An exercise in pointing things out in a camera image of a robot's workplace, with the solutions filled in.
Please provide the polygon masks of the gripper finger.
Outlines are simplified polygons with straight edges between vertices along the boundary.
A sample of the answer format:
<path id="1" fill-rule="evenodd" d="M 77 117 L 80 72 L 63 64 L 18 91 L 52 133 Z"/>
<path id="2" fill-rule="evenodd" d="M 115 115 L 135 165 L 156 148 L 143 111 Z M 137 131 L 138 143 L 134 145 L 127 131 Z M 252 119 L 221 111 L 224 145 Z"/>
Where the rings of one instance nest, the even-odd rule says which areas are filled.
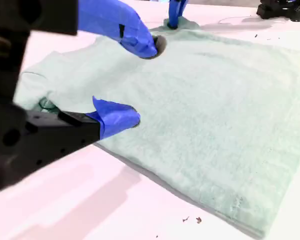
<path id="1" fill-rule="evenodd" d="M 141 122 L 132 106 L 95 97 L 88 113 L 62 111 L 46 98 L 38 105 L 27 120 L 27 174 Z"/>
<path id="2" fill-rule="evenodd" d="M 167 26 L 170 29 L 178 28 L 178 11 L 179 11 L 179 2 L 177 0 L 170 0 L 168 7 L 168 23 Z"/>
<path id="3" fill-rule="evenodd" d="M 184 9 L 185 9 L 187 4 L 188 4 L 188 0 L 181 0 L 180 7 L 179 7 L 179 12 L 178 12 L 179 17 L 181 17 L 183 15 Z"/>
<path id="4" fill-rule="evenodd" d="M 80 0 L 78 29 L 106 36 L 142 59 L 160 56 L 167 40 L 152 35 L 137 12 L 119 0 Z"/>

